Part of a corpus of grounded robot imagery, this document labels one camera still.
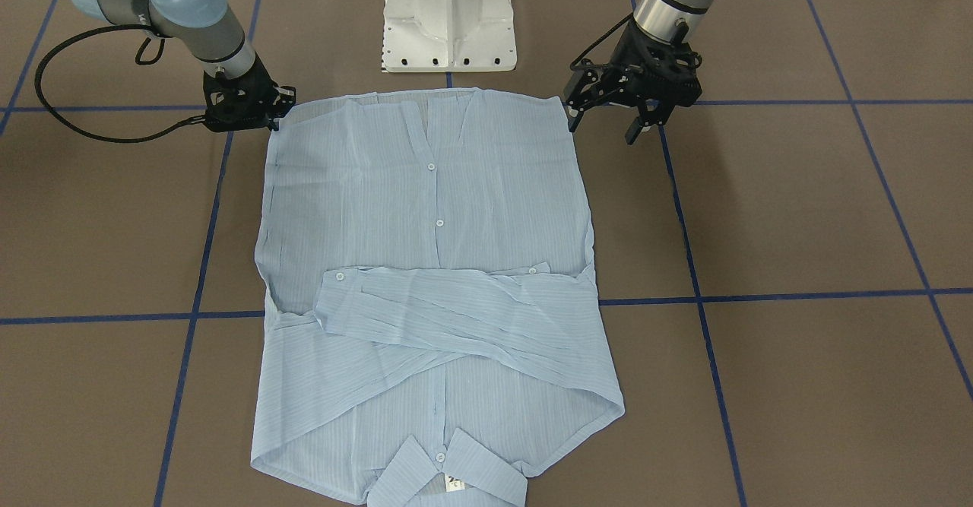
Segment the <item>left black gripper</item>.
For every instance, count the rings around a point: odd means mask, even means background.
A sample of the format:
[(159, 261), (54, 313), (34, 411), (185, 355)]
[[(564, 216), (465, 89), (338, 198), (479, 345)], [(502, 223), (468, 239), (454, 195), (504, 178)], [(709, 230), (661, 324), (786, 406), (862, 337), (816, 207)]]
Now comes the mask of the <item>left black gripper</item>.
[[(642, 31), (633, 19), (622, 19), (599, 36), (570, 64), (571, 78), (563, 102), (569, 108), (569, 132), (575, 133), (585, 112), (594, 106), (636, 108), (637, 115), (623, 140), (632, 146), (642, 133), (664, 125), (675, 106), (692, 106), (702, 95), (696, 77), (702, 57), (687, 42), (689, 23), (674, 23), (673, 42), (659, 42)], [(613, 33), (621, 36), (611, 57), (596, 63), (588, 57)]]

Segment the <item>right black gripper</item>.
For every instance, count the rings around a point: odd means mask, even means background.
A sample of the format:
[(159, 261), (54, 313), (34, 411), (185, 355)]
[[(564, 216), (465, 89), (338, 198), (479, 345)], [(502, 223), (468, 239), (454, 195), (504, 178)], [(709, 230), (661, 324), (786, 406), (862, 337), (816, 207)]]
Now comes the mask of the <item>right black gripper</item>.
[(266, 128), (278, 131), (296, 105), (296, 88), (272, 80), (256, 56), (251, 68), (237, 78), (204, 74), (204, 126), (212, 132)]

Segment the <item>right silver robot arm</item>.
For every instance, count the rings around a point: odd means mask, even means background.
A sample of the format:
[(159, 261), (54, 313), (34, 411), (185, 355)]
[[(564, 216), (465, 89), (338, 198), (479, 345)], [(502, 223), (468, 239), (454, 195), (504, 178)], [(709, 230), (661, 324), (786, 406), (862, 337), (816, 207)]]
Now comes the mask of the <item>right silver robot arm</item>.
[(149, 40), (180, 40), (204, 67), (206, 110), (213, 132), (277, 130), (296, 104), (294, 87), (271, 80), (228, 0), (71, 0), (112, 26), (133, 26)]

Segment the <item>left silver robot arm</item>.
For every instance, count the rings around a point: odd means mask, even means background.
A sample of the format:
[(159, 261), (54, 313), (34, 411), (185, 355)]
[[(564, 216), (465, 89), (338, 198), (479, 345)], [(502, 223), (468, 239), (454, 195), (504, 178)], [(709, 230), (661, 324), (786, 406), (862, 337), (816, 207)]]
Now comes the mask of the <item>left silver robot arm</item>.
[(564, 88), (563, 105), (569, 113), (569, 130), (581, 125), (596, 106), (624, 106), (635, 110), (626, 130), (626, 143), (641, 133), (666, 125), (671, 113), (689, 108), (701, 97), (696, 72), (702, 57), (692, 49), (691, 36), (715, 0), (638, 0), (631, 12), (607, 35), (618, 43), (608, 60), (590, 58), (593, 42), (570, 64), (571, 78)]

